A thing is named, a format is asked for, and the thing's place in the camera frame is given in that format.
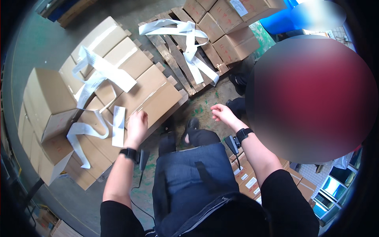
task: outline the wooden pallet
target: wooden pallet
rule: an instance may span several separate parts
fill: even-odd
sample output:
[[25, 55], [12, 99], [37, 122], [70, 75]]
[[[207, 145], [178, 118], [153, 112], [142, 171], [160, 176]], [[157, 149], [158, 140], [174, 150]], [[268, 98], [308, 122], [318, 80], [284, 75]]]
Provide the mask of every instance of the wooden pallet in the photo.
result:
[[[172, 8], [170, 11], [161, 13], [151, 18], [146, 22], [141, 22], [138, 26], [144, 25], [156, 21], [158, 19], [174, 19], [180, 20], [183, 22], [192, 21], [191, 17], [183, 10], [182, 7]], [[189, 96], [193, 96], [195, 93], [204, 89], [212, 80], [206, 76], [202, 71], [200, 71], [201, 76], [203, 77], [204, 82], [196, 84], [195, 79], [184, 59], [182, 52], [186, 50], [186, 36], [181, 35], [147, 35], [147, 38], [151, 43], [156, 47], [159, 53], [162, 55], [164, 61], [170, 66], [173, 70], [176, 77], [182, 83], [184, 89], [187, 91]], [[199, 44], [205, 43], [207, 40], [204, 38], [196, 38], [196, 41]], [[220, 58], [212, 44], [209, 42], [206, 45], [201, 46], [205, 55], [211, 62], [209, 65], [204, 58], [199, 53], [199, 50], [196, 52], [195, 56], [201, 61], [206, 63], [210, 68], [215, 68], [216, 73], [221, 76], [230, 70], [230, 67], [227, 66], [223, 60]]]

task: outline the box label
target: box label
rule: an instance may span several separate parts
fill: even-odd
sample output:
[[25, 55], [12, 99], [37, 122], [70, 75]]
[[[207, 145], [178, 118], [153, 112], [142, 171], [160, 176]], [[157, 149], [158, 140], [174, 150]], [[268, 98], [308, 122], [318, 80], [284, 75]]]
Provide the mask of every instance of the box label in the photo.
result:
[[255, 191], [254, 191], [254, 194], [256, 195], [257, 193], [260, 192], [260, 188], [258, 187]]
[[238, 173], [241, 171], [239, 168], [237, 168], [233, 173], [234, 175], [238, 175]]
[[247, 174], [244, 174], [244, 175], [241, 177], [241, 179], [242, 179], [242, 180], [245, 180], [247, 177], [248, 177], [248, 175], [247, 175]]
[[237, 11], [239, 16], [244, 16], [248, 13], [246, 8], [240, 2], [240, 0], [230, 0], [230, 4]]
[[257, 200], [256, 200], [259, 204], [261, 204], [262, 205], [262, 196], [259, 196], [259, 198], [257, 198]]
[[245, 186], [247, 188], [251, 188], [256, 182], [257, 182], [257, 179], [255, 177], [253, 177], [253, 178], [251, 178], [251, 180], [249, 182], [247, 182], [247, 184], [245, 184]]

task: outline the person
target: person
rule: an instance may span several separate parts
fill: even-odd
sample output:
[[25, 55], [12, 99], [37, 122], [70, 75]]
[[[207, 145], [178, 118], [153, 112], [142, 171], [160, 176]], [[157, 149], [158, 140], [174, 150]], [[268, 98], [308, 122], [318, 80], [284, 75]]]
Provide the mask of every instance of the person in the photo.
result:
[[[248, 127], [225, 105], [211, 107], [213, 119], [234, 132]], [[147, 114], [133, 113], [124, 147], [137, 150]], [[108, 177], [100, 207], [101, 236], [317, 236], [319, 222], [278, 158], [253, 132], [242, 148], [255, 171], [262, 206], [239, 192], [224, 145], [216, 133], [191, 118], [182, 136], [195, 148], [175, 149], [175, 131], [162, 134], [152, 190], [155, 227], [144, 231], [132, 211], [134, 161], [120, 154]]]

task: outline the blue apron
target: blue apron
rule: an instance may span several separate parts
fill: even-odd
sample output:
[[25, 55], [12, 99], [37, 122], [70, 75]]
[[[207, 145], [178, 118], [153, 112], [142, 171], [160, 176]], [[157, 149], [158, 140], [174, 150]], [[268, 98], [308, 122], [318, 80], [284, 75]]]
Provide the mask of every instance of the blue apron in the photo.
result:
[[197, 227], [234, 200], [257, 202], [239, 192], [222, 143], [165, 154], [157, 160], [153, 205], [159, 237], [176, 237]]

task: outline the black pants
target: black pants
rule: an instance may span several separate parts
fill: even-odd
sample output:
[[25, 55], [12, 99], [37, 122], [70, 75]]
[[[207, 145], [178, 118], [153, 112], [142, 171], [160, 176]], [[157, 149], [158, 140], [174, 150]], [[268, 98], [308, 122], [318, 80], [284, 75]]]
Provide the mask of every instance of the black pants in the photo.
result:
[[[215, 132], [206, 129], [188, 129], [188, 139], [193, 146], [206, 146], [221, 142], [220, 138]], [[169, 132], [161, 135], [159, 141], [159, 156], [163, 156], [166, 153], [176, 151], [176, 134], [175, 132]]]

